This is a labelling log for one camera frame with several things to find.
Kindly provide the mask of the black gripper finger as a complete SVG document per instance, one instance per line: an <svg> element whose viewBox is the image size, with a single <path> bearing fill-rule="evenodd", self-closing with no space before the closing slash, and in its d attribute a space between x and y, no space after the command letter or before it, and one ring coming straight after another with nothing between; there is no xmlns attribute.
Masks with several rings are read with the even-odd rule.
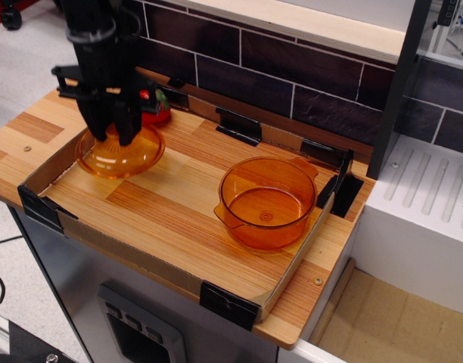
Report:
<svg viewBox="0 0 463 363"><path fill-rule="evenodd" d="M107 139L113 123L111 103L107 100L78 100L77 106L91 134L99 141Z"/></svg>
<svg viewBox="0 0 463 363"><path fill-rule="evenodd" d="M141 131L140 105L131 101L117 101L113 106L113 123L120 145L130 145Z"/></svg>

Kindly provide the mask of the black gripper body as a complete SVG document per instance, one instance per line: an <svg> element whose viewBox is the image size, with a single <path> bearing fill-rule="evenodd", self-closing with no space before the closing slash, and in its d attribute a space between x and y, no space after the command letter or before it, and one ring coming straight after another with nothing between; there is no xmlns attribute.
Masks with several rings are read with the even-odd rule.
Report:
<svg viewBox="0 0 463 363"><path fill-rule="evenodd" d="M71 36L70 41L78 64L51 70L57 77L61 97L112 104L122 101L140 112L159 113L157 84L136 71L130 40L119 36Z"/></svg>

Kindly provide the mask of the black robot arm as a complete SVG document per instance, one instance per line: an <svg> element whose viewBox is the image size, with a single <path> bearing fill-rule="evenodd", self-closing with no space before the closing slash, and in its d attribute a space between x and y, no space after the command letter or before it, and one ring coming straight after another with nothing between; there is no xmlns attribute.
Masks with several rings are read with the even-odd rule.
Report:
<svg viewBox="0 0 463 363"><path fill-rule="evenodd" d="M76 100L99 141L114 126L127 146L141 131L142 113L157 108L156 83L136 70L140 17L121 1L63 1L61 7L78 63L52 69L57 91Z"/></svg>

